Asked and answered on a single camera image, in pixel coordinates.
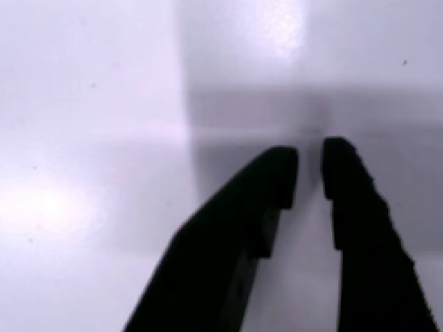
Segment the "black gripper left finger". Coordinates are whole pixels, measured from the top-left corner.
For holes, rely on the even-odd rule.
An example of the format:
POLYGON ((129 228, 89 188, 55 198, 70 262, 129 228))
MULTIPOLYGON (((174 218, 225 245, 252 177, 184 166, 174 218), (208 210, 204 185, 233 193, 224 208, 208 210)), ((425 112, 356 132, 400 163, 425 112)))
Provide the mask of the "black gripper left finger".
POLYGON ((173 236, 125 330, 239 331, 297 175, 293 147, 272 147, 236 173, 173 236))

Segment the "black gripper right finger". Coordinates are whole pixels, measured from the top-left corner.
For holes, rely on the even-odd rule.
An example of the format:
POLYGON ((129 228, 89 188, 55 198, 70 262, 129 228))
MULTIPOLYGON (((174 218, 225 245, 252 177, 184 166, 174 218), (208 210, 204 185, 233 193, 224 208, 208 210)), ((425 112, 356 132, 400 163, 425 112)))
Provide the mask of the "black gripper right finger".
POLYGON ((434 331, 415 264, 354 145, 324 139, 321 171, 341 252, 338 331, 434 331))

